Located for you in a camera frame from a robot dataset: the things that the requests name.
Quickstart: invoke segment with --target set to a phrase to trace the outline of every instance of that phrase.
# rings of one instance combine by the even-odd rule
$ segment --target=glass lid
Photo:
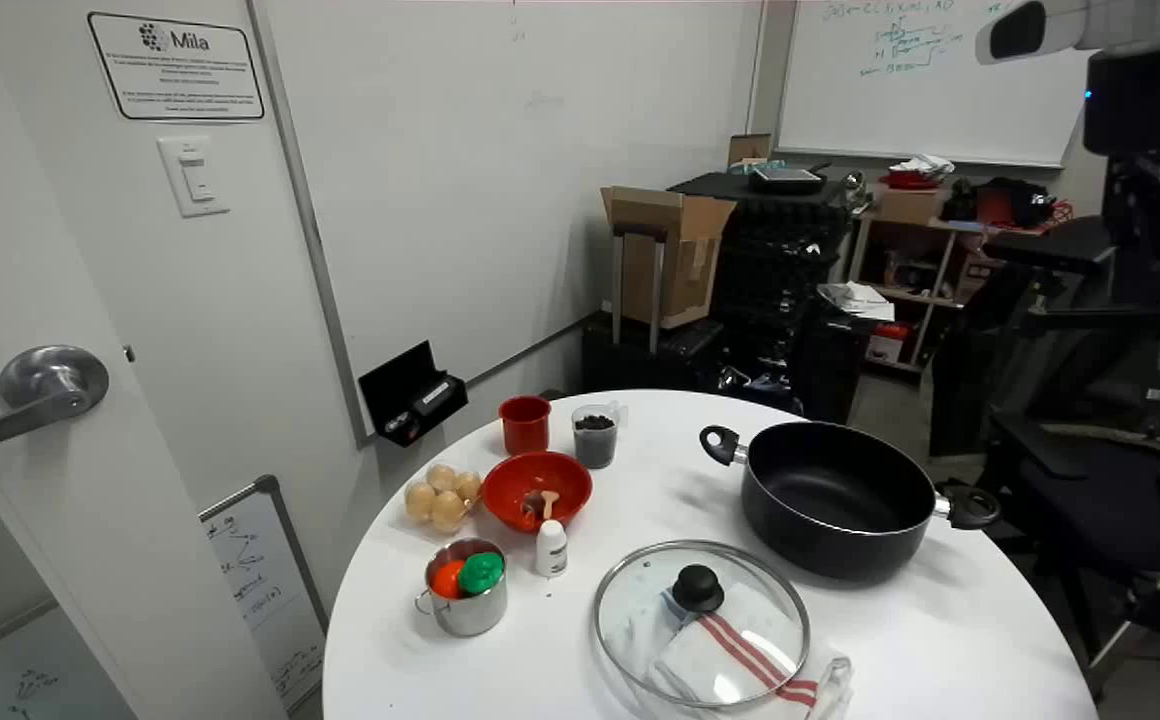
[[[636,697],[705,713],[795,700],[813,648],[792,585],[707,542],[624,556],[596,587],[591,633]]]

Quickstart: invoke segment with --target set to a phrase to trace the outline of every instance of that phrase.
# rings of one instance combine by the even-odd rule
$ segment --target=small bowl
[[[510,456],[486,478],[486,509],[511,534],[539,534],[539,493],[557,493],[554,521],[569,525],[591,493],[584,463],[562,454]]]

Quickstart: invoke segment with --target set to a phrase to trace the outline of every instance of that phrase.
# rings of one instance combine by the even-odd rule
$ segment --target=label
[[[157,17],[87,17],[115,109],[127,121],[262,121],[262,86],[241,28]]]

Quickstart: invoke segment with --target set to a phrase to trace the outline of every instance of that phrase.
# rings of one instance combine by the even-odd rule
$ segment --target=door
[[[113,379],[87,415],[0,446],[0,521],[58,603],[136,715],[285,715],[0,80],[0,367],[31,344],[87,349]]]

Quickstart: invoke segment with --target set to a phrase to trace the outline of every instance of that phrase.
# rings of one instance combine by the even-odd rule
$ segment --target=black pot
[[[784,562],[851,585],[908,563],[936,514],[936,489],[896,447],[842,426],[778,426],[750,454],[732,430],[705,430],[701,447],[732,463],[750,456],[739,506],[752,534]],[[950,497],[958,529],[999,515],[989,493]]]

